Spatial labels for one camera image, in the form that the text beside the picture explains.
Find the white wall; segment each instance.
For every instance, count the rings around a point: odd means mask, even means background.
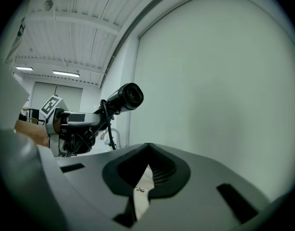
[[[83,87],[80,112],[93,113],[99,107],[100,90],[97,87]]]
[[[30,94],[30,97],[33,94],[32,92],[34,89],[35,82],[67,86],[67,84],[59,83],[58,81],[46,81],[43,79],[37,80],[37,79],[21,78],[17,74],[14,74],[13,76],[18,81],[18,83]],[[98,109],[99,102],[100,102],[100,90],[97,87],[89,87],[89,86],[83,86],[83,85],[74,86],[71,83],[68,86],[83,89],[81,103],[80,103],[80,112],[93,113],[94,111],[96,111],[96,109]]]
[[[139,39],[130,35],[120,48],[101,88],[101,99],[107,99],[122,85],[133,82]],[[121,134],[122,146],[129,144],[130,112],[115,116],[111,126]]]
[[[295,47],[248,0],[193,0],[139,44],[130,144],[225,164],[274,200],[295,180]]]

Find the gray surface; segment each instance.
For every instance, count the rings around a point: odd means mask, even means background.
[[[187,185],[173,198],[151,200],[137,230],[225,231],[240,225],[216,187],[231,184],[253,207],[261,211],[268,199],[253,185],[223,164],[203,156],[158,145],[184,159],[191,170]]]
[[[107,162],[140,145],[104,154],[54,158],[49,149],[36,148],[30,139],[9,131],[0,132],[0,146],[0,174],[7,188],[42,225],[51,230],[57,225],[59,230],[126,230],[112,219],[124,212],[128,198],[110,191],[102,169]],[[259,212],[268,206],[258,189],[217,161],[158,146],[184,159],[191,177],[174,197],[151,200],[132,230],[224,231],[243,227],[216,190],[222,183],[235,187]],[[76,163],[85,167],[62,173],[60,167]],[[262,221],[259,217],[252,220],[252,226],[256,225],[255,219]]]
[[[231,231],[249,231],[257,230],[258,227],[263,225],[275,212],[280,208],[280,206],[285,201],[287,195],[283,195],[273,201],[267,208],[265,208],[260,215],[255,216],[253,219],[246,222],[244,225],[234,228]]]
[[[69,183],[95,208],[99,209],[109,218],[115,218],[122,214],[128,202],[128,198],[115,195],[105,184],[102,177],[103,167],[111,160],[131,151],[134,147],[126,150],[115,150],[110,153],[95,154],[71,158],[57,158],[60,167],[82,163],[85,167],[64,175]]]
[[[258,211],[269,205],[267,198],[253,185],[221,163],[206,157],[178,149],[160,146],[162,149],[184,159],[191,169],[187,185],[174,197],[151,200],[150,207],[135,230],[228,230],[240,226],[216,187],[231,184]],[[133,147],[96,154],[57,160],[59,166],[82,163],[85,168],[66,173],[74,188],[95,208],[109,218],[121,214],[127,198],[114,195],[104,183],[102,169],[105,164]]]

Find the fluorescent light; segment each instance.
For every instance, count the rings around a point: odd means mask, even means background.
[[[80,77],[79,74],[74,74],[74,73],[68,73],[68,72],[62,72],[62,71],[53,71],[54,74],[56,75],[67,75],[67,76],[73,76],[73,77]]]
[[[31,67],[16,67],[16,69],[33,71]]]

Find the ceiling panel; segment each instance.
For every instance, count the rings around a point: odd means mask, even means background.
[[[100,85],[113,42],[142,0],[52,0],[50,10],[46,1],[30,2],[15,64],[34,71],[19,74],[60,79],[53,70],[79,71],[79,79],[62,79]]]

